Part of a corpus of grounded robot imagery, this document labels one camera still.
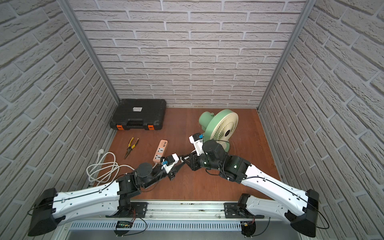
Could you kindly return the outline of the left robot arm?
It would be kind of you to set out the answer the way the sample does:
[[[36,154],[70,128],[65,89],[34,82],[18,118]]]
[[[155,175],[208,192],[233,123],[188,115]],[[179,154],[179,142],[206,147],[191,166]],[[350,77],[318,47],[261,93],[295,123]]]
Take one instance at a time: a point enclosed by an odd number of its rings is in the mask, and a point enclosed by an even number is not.
[[[60,193],[55,188],[46,189],[28,212],[32,216],[28,236],[44,235],[60,225],[88,217],[143,218],[148,203],[133,203],[131,199],[165,177],[174,178],[182,166],[172,164],[153,168],[144,163],[138,170],[102,186]]]

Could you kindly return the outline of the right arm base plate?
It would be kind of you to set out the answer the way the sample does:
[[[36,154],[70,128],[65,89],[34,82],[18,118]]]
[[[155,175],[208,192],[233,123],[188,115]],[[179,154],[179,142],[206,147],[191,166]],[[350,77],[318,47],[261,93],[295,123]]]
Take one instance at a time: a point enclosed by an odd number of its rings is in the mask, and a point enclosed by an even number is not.
[[[264,219],[264,215],[253,215],[244,207],[238,207],[237,203],[224,203],[224,213],[226,219]]]

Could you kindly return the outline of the pink power strip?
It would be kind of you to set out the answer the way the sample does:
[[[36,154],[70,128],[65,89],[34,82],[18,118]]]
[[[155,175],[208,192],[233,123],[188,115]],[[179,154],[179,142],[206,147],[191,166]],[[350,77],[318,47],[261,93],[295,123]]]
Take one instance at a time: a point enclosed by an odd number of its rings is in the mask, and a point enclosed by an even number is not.
[[[157,150],[155,152],[155,156],[153,158],[153,162],[155,164],[159,164],[161,162],[161,158],[165,155],[165,151],[167,149],[168,141],[167,140],[161,140]]]

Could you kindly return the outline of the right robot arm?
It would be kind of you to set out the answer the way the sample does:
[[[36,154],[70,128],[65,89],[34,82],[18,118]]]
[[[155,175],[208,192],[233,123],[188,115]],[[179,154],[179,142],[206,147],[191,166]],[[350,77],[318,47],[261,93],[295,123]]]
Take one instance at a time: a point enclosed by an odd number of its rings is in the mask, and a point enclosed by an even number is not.
[[[289,222],[300,234],[316,237],[320,198],[318,192],[291,187],[267,175],[249,161],[229,155],[214,140],[205,143],[196,141],[194,146],[195,151],[180,157],[191,170],[218,170],[221,178],[255,189],[269,197],[269,200],[262,200],[242,195],[238,202],[240,215],[246,218],[260,215],[280,219]]]

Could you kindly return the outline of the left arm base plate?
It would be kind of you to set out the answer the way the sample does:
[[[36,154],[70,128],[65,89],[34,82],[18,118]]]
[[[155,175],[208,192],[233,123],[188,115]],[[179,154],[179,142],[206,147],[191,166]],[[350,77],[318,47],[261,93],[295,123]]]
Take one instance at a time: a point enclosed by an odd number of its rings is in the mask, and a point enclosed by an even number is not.
[[[148,202],[130,202],[126,206],[118,207],[118,211],[107,218],[144,218],[147,208]]]

